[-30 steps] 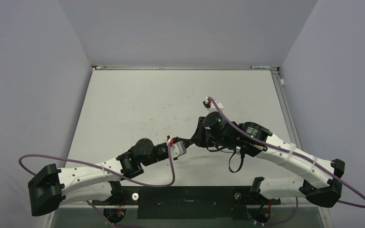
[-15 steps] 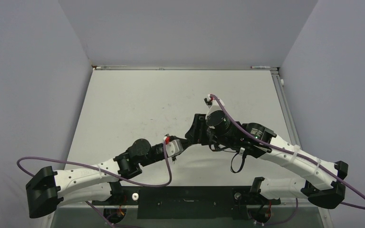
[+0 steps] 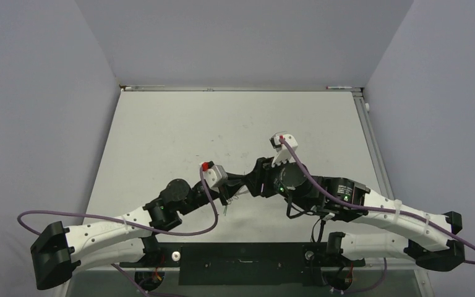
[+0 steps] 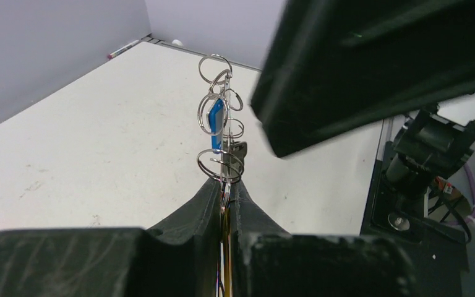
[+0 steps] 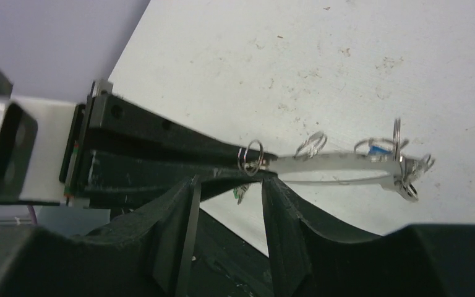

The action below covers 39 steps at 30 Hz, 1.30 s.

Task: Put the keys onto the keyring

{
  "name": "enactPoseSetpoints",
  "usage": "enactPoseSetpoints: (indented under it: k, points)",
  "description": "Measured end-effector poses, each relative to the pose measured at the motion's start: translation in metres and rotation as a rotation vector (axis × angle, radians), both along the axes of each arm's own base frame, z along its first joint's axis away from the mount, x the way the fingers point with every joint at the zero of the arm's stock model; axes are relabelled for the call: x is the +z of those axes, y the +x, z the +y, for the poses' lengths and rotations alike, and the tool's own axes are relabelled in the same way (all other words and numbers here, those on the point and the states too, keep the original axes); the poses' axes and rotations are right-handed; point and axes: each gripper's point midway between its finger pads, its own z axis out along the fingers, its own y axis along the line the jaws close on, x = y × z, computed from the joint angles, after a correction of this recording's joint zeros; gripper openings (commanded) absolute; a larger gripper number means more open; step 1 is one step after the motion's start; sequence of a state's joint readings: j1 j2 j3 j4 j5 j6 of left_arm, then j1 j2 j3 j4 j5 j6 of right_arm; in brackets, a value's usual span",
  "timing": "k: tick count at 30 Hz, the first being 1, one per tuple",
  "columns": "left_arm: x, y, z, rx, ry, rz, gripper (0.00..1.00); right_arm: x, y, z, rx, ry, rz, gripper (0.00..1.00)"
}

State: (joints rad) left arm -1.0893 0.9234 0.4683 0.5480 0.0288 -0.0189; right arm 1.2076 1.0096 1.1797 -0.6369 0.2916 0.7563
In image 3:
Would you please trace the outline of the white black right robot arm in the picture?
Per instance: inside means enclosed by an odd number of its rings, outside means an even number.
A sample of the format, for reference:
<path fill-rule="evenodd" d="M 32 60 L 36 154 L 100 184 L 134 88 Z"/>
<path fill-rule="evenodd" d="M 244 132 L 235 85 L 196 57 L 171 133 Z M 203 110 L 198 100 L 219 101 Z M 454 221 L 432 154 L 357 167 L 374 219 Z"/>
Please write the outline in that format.
<path fill-rule="evenodd" d="M 387 257 L 448 272 L 465 261 L 464 245 L 454 239 L 462 229 L 459 213 L 415 210 L 351 179 L 306 176 L 303 170 L 297 163 L 272 166 L 271 159 L 259 158 L 241 180 L 253 196 L 281 195 L 289 209 L 297 205 L 304 213 L 326 220 L 382 230 L 379 234 L 329 233 L 324 249 L 329 263 Z"/>

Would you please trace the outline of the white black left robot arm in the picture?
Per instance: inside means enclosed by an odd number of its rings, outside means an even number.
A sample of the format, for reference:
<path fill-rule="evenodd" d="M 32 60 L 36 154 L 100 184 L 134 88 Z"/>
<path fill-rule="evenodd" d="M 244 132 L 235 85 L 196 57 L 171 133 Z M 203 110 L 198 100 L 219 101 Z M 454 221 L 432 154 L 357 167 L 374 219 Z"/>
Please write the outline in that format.
<path fill-rule="evenodd" d="M 135 238 L 156 234 L 171 236 L 197 236 L 215 229 L 217 223 L 204 230 L 175 232 L 174 228 L 187 215 L 198 208 L 220 199 L 222 204 L 245 185 L 245 175 L 215 171 L 200 173 L 195 187 L 183 179 L 172 180 L 158 198 L 118 217 L 90 215 L 96 219 L 89 225 L 64 226 L 54 222 L 38 234 L 30 248 L 38 290 L 48 290 L 68 281 L 85 257 L 93 252 Z"/>

